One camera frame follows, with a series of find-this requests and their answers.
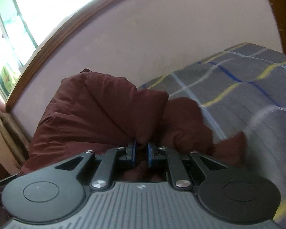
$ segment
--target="logo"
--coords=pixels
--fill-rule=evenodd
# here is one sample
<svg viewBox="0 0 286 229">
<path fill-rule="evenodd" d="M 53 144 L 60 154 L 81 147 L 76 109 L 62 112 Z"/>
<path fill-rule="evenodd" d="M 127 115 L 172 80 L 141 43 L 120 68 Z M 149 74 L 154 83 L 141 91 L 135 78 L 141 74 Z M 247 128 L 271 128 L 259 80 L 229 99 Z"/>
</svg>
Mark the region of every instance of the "logo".
<svg viewBox="0 0 286 229">
<path fill-rule="evenodd" d="M 144 185 L 144 184 L 140 184 L 139 186 L 137 186 L 139 189 L 145 189 L 146 188 L 146 186 Z"/>
</svg>

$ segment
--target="silver rivet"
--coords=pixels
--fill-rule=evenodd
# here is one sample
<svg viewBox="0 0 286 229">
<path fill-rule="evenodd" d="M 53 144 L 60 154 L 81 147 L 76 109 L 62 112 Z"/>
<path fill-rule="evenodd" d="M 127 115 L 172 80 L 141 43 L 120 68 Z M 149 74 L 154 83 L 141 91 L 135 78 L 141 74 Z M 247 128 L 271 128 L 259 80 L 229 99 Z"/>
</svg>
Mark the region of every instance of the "silver rivet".
<svg viewBox="0 0 286 229">
<path fill-rule="evenodd" d="M 93 183 L 91 183 L 91 186 L 95 188 L 103 188 L 106 185 L 107 183 L 104 180 L 96 180 Z"/>
<path fill-rule="evenodd" d="M 186 188 L 191 185 L 191 182 L 188 180 L 179 180 L 176 181 L 176 186 L 179 188 Z"/>
</svg>

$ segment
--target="ridged surface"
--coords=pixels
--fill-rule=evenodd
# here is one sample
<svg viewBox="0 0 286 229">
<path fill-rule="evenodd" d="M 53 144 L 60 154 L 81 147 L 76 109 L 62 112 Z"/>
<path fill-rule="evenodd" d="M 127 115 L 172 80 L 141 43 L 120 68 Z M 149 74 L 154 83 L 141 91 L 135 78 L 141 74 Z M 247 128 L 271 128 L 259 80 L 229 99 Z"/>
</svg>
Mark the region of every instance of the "ridged surface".
<svg viewBox="0 0 286 229">
<path fill-rule="evenodd" d="M 279 229 L 273 221 L 235 225 L 208 214 L 190 192 L 178 192 L 168 183 L 116 183 L 106 192 L 93 193 L 75 215 L 50 225 L 15 220 L 5 229 Z"/>
</svg>

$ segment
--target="maroon fabric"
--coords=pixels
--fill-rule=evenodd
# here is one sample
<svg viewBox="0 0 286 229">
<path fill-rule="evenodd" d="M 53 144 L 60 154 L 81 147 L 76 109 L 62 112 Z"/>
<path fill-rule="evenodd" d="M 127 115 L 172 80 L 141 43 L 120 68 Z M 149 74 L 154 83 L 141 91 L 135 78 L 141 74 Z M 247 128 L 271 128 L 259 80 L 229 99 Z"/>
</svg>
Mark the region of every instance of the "maroon fabric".
<svg viewBox="0 0 286 229">
<path fill-rule="evenodd" d="M 104 154 L 115 146 L 127 146 L 131 138 L 142 144 L 138 166 L 121 179 L 161 178 L 150 173 L 145 144 L 153 138 L 163 146 L 185 153 L 190 150 L 214 155 L 227 163 L 243 163 L 246 139 L 212 143 L 212 131 L 202 122 L 197 103 L 188 98 L 168 101 L 168 94 L 140 90 L 128 80 L 106 74 L 83 72 L 66 78 L 47 106 L 22 166 L 26 174 L 85 150 Z"/>
</svg>

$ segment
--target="bed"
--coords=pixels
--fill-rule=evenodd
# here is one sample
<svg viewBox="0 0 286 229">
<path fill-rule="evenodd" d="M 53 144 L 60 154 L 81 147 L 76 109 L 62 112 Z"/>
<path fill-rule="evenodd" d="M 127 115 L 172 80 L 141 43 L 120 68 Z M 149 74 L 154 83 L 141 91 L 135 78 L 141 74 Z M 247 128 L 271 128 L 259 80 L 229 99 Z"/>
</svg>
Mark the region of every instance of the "bed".
<svg viewBox="0 0 286 229">
<path fill-rule="evenodd" d="M 246 167 L 279 188 L 274 219 L 286 228 L 286 55 L 242 43 L 140 88 L 195 100 L 215 142 L 243 131 Z"/>
</svg>

